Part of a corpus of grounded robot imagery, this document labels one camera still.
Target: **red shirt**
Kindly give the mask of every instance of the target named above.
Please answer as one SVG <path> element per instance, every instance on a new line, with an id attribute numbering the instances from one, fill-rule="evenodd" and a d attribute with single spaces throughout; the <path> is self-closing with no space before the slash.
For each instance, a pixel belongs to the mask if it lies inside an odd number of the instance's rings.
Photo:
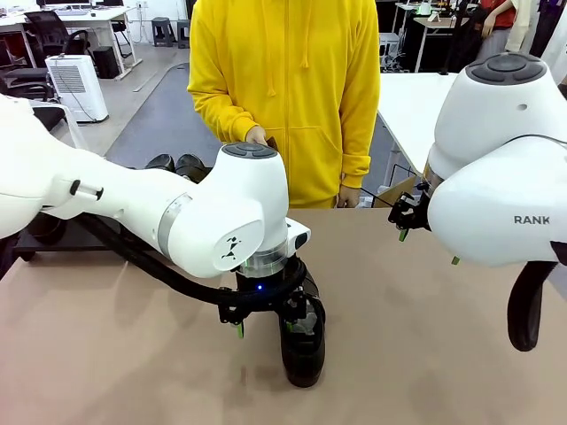
<path id="1" fill-rule="evenodd" d="M 487 9 L 489 12 L 496 9 L 506 0 L 480 0 L 480 5 Z M 511 28 L 514 25 L 514 19 L 516 18 L 516 9 L 514 6 L 510 7 L 507 11 L 501 13 L 496 17 L 496 22 L 494 23 L 494 28 Z"/>

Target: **gray joint cap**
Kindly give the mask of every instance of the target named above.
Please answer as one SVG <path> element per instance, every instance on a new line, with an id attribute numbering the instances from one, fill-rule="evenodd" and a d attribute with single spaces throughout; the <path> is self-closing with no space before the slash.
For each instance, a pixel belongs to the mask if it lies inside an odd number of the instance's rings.
<path id="1" fill-rule="evenodd" d="M 222 151 L 231 157 L 244 159 L 273 158 L 277 152 L 268 146 L 256 143 L 232 143 L 222 147 Z"/>
<path id="2" fill-rule="evenodd" d="M 501 53 L 466 67 L 469 78 L 493 86 L 516 86 L 536 81 L 546 70 L 541 59 L 520 53 Z"/>

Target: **hoodie zipper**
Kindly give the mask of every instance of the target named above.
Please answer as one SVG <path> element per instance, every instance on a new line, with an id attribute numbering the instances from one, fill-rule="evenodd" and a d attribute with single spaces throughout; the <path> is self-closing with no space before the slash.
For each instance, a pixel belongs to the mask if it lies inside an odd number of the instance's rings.
<path id="1" fill-rule="evenodd" d="M 285 157 L 288 170 L 291 170 L 291 156 L 290 156 L 290 0 L 285 0 L 285 28 L 283 29 L 284 39 L 283 45 L 285 48 L 284 53 L 284 94 L 283 94 L 283 121 L 284 121 L 284 140 L 285 140 Z M 288 180 L 291 186 L 291 173 L 288 172 Z"/>

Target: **hoodie drawstring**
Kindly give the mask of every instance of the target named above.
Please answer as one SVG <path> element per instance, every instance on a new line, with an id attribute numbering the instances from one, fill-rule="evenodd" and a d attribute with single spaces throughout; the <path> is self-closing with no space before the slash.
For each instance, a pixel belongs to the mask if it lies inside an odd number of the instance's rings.
<path id="1" fill-rule="evenodd" d="M 266 21 L 266 0 L 261 0 L 262 3 L 262 20 L 264 24 L 264 44 L 266 46 L 266 80 L 268 81 L 268 96 L 274 97 L 276 91 L 274 90 L 274 72 L 272 71 L 272 55 L 270 53 L 269 38 L 268 38 L 268 23 Z"/>
<path id="2" fill-rule="evenodd" d="M 311 6 L 313 4 L 313 0 L 307 0 L 307 2 L 307 18 L 303 34 L 303 60 L 301 60 L 302 68 L 309 68 L 309 27 L 311 26 Z"/>

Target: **keyboard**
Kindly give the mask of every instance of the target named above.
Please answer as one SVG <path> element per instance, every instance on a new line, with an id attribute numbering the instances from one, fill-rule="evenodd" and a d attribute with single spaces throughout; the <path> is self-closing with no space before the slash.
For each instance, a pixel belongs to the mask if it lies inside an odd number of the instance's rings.
<path id="1" fill-rule="evenodd" d="M 59 16 L 83 16 L 89 13 L 83 9 L 64 9 L 62 11 L 55 11 Z"/>

